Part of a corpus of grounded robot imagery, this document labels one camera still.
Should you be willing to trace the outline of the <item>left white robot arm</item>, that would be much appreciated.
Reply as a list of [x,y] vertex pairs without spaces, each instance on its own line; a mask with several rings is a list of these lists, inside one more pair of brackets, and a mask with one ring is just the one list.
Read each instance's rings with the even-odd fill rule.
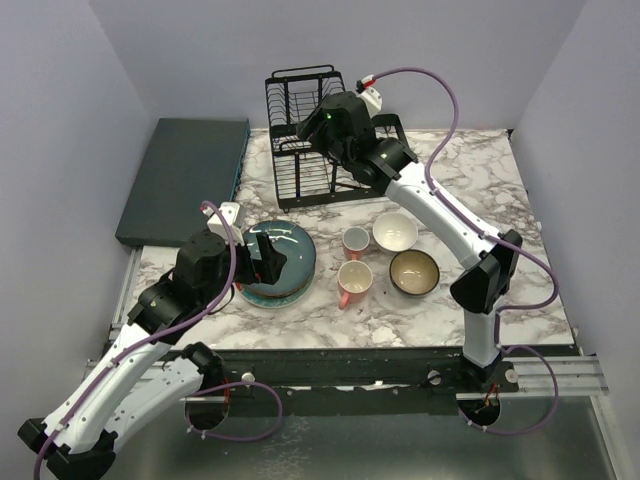
[[28,419],[19,438],[58,479],[100,479],[132,434],[179,398],[228,394],[222,360],[201,342],[185,347],[158,378],[143,374],[182,335],[212,313],[234,284],[279,280],[287,262],[265,233],[258,258],[242,242],[203,230],[179,250],[174,267],[144,290],[128,321],[78,389],[44,418]]

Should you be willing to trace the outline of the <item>black mounting rail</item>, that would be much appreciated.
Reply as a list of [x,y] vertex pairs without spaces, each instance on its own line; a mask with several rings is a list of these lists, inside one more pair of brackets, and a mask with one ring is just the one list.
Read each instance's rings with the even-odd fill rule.
[[221,350],[226,379],[251,373],[257,387],[233,386],[230,413],[267,416],[454,415],[461,398],[515,393],[515,368],[483,372],[459,347]]

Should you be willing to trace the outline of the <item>printed salmon coffee mug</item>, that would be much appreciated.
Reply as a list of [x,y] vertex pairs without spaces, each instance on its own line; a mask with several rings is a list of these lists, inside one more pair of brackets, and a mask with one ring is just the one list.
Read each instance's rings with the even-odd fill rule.
[[342,234],[342,246],[347,260],[360,260],[370,245],[369,233],[362,227],[350,227]]

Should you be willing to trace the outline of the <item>white bowl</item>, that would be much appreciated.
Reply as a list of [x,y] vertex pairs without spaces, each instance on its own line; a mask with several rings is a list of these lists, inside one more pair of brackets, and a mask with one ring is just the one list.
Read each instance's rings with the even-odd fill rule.
[[401,213],[384,213],[372,227],[374,241],[386,254],[396,254],[411,249],[418,239],[418,228]]

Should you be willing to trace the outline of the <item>dark bowl beige inside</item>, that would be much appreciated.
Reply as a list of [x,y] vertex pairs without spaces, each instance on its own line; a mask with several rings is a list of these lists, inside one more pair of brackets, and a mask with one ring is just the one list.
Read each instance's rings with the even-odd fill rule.
[[440,269],[436,261],[421,250],[397,253],[389,265],[392,285],[409,296],[424,296],[433,291],[440,281]]

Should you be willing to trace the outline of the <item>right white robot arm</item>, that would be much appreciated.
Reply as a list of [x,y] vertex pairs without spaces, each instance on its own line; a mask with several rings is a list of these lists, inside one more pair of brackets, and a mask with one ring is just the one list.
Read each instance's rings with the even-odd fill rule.
[[459,261],[463,272],[450,292],[464,312],[460,379],[467,389],[483,391],[496,380],[502,357],[497,308],[509,290],[522,238],[473,216],[426,176],[405,141],[378,136],[379,104],[378,93],[328,95],[297,124],[296,134],[357,182],[405,208]]

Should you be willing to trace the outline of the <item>blue glazed floral plate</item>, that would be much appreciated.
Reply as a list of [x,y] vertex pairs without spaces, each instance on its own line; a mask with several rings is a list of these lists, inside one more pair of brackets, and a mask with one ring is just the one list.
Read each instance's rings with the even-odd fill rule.
[[266,233],[275,250],[287,257],[280,279],[274,285],[248,285],[257,293],[286,293],[303,286],[314,274],[316,263],[315,244],[308,232],[301,226],[286,220],[267,220],[247,229],[243,236],[254,259],[260,258],[256,241],[258,233]]

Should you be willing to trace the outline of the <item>black wire dish rack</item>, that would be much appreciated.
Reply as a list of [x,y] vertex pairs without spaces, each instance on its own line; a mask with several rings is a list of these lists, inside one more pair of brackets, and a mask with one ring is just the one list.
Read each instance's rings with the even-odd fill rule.
[[353,91],[331,65],[280,69],[265,81],[278,206],[381,196],[416,162],[399,117],[382,113],[367,76]]

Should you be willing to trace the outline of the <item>dark grey flat box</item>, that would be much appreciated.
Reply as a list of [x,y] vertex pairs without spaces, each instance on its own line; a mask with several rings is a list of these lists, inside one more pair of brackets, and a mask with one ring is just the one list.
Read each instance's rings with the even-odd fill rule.
[[131,247],[182,246],[205,227],[202,201],[234,199],[249,138],[247,119],[159,119],[116,239]]

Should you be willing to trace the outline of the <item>teal patterned bottom plate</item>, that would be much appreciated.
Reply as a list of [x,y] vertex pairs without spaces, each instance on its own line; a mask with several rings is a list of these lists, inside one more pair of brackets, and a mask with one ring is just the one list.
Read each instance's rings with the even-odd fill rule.
[[306,295],[307,291],[313,285],[313,281],[314,275],[310,276],[308,281],[299,290],[284,297],[260,296],[258,294],[250,292],[245,286],[240,284],[235,284],[235,287],[240,296],[249,304],[255,307],[265,309],[280,309],[288,307],[303,298]]

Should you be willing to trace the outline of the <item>plain pink mug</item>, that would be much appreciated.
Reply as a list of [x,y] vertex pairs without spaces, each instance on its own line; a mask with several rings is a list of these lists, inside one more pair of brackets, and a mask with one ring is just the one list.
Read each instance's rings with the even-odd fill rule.
[[339,308],[344,310],[367,296],[373,283],[373,273],[364,262],[350,260],[340,267],[337,282],[340,294]]

